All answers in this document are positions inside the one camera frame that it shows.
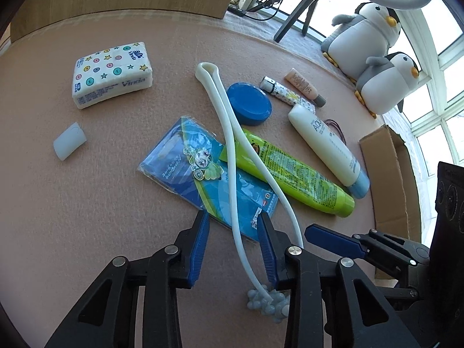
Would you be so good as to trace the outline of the green tube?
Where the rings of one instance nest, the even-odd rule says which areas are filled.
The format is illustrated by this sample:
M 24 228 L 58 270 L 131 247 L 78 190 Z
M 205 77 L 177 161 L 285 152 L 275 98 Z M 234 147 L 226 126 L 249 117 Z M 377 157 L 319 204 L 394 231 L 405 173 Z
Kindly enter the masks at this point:
M 354 211 L 354 199 L 318 171 L 248 130 L 244 135 L 285 195 L 339 217 Z

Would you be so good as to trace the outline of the white sunscreen bottle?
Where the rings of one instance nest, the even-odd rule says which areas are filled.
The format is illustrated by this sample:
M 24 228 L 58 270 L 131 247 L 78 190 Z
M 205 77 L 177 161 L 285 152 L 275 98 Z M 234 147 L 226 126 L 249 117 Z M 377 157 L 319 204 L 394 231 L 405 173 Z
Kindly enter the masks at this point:
M 369 178 L 357 158 L 326 123 L 301 104 L 292 107 L 288 118 L 298 134 L 342 185 L 356 199 L 365 197 L 370 188 Z

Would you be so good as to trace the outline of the white tissue pack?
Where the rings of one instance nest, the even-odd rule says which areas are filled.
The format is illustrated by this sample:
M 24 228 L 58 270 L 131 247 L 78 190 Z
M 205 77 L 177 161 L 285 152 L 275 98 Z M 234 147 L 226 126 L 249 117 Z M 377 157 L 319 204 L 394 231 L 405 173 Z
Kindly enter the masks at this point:
M 132 42 L 79 58 L 73 72 L 72 99 L 77 108 L 85 109 L 152 85 L 146 45 Z

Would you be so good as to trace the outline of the beige cosmetic tube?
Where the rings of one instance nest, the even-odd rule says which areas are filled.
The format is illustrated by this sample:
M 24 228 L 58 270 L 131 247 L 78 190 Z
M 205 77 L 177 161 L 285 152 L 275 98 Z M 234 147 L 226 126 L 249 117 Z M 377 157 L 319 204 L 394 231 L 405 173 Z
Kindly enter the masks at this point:
M 322 108 L 326 100 L 319 94 L 314 85 L 302 76 L 295 68 L 292 68 L 286 75 L 285 80 L 298 89 L 316 107 Z

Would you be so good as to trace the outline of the large penguin plush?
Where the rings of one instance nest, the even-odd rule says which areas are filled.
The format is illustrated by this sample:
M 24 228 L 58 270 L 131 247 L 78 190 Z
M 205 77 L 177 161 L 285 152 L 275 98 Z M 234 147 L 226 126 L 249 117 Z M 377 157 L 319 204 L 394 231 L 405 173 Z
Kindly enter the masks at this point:
M 336 29 L 322 42 L 322 55 L 353 80 L 367 68 L 368 57 L 388 53 L 402 28 L 394 9 L 375 2 L 360 4 L 351 15 L 336 15 L 332 26 Z

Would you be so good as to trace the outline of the small white plastic cap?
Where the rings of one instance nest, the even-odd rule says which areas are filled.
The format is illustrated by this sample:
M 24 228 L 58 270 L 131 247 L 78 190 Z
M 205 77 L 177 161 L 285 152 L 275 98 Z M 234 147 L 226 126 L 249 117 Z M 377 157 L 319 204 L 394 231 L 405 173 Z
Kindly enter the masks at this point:
M 59 160 L 64 161 L 85 142 L 86 135 L 80 125 L 75 122 L 54 140 L 53 149 Z

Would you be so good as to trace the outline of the blue round jar lid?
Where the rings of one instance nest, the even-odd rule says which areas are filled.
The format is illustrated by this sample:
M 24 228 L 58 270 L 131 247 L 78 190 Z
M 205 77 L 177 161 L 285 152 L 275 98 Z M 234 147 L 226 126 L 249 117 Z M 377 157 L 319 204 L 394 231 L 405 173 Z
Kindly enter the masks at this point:
M 233 112 L 241 125 L 258 126 L 272 113 L 266 94 L 250 83 L 234 83 L 226 91 Z

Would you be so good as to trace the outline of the patterned small tube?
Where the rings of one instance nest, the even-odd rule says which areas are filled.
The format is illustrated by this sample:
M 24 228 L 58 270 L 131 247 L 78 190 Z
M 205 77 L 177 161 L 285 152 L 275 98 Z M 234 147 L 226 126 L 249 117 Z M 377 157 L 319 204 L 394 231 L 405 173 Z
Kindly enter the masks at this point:
M 271 96 L 276 97 L 282 102 L 285 102 L 285 104 L 290 106 L 300 104 L 310 112 L 315 113 L 315 106 L 311 102 L 267 76 L 264 76 L 261 80 L 260 88 L 262 91 L 269 93 Z

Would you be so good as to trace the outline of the small penguin plush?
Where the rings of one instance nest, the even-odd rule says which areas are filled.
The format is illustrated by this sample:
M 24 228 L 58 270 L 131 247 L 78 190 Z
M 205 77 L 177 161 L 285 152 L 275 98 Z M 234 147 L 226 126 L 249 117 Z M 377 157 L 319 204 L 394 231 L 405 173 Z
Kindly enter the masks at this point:
M 374 119 L 396 105 L 402 109 L 403 99 L 418 85 L 416 62 L 403 52 L 395 52 L 383 57 L 368 57 L 366 65 L 356 81 L 358 101 Z

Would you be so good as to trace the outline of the blue cartoon packet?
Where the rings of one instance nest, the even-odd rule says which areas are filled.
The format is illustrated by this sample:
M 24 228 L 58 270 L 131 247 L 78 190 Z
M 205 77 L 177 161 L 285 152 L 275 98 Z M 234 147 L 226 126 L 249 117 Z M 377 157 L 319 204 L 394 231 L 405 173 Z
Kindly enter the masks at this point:
M 219 223 L 232 226 L 224 145 L 195 119 L 183 116 L 139 164 L 138 170 L 181 196 Z M 243 170 L 236 171 L 238 222 L 242 236 L 257 241 L 257 217 L 274 213 L 278 197 L 271 187 Z

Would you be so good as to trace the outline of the black tripod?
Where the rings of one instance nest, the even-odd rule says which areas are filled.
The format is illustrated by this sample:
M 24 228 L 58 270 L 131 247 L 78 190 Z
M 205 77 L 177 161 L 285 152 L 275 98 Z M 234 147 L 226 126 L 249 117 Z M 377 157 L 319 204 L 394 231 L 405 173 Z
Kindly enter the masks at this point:
M 307 31 L 309 29 L 309 23 L 315 11 L 315 7 L 317 6 L 318 0 L 301 0 L 296 8 L 293 9 L 292 13 L 286 18 L 280 29 L 274 35 L 274 42 L 281 42 L 284 36 L 287 34 L 289 29 L 298 21 L 300 15 L 307 10 L 307 15 L 305 21 L 303 23 L 303 27 L 301 30 L 302 36 L 307 35 Z

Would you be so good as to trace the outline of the black power strip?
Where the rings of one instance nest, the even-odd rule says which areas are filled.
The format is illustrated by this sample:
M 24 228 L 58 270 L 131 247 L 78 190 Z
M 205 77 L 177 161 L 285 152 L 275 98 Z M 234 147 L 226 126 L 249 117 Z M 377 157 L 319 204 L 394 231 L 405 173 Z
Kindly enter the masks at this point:
M 227 11 L 230 13 L 233 13 L 234 15 L 238 17 L 244 17 L 246 15 L 245 11 L 233 5 L 228 5 Z

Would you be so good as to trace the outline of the cardboard box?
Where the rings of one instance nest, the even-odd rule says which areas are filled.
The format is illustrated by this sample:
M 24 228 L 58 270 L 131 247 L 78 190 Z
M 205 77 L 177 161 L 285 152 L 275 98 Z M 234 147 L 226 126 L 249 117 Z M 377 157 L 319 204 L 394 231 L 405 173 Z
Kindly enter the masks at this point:
M 359 144 L 370 179 L 375 227 L 383 233 L 420 243 L 418 189 L 403 139 L 383 125 L 363 137 Z

